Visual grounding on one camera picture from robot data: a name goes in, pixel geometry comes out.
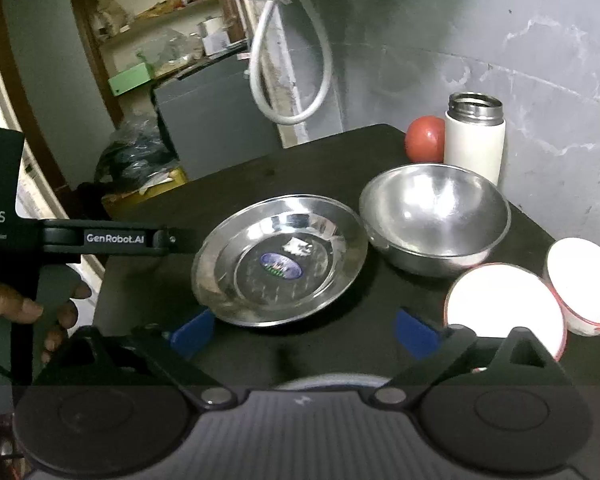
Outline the left hand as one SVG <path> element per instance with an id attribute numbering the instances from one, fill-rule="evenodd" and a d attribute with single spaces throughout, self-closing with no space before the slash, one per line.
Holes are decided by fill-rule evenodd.
<path id="1" fill-rule="evenodd" d="M 68 330 L 76 326 L 79 311 L 74 300 L 84 300 L 92 296 L 92 290 L 84 281 L 79 281 L 70 298 L 58 307 L 57 321 L 47 332 L 44 339 L 44 349 L 41 361 L 50 362 L 52 354 L 68 337 Z M 18 292 L 5 285 L 0 285 L 0 316 L 10 322 L 32 324 L 43 314 L 44 308 L 29 298 L 23 298 Z"/>

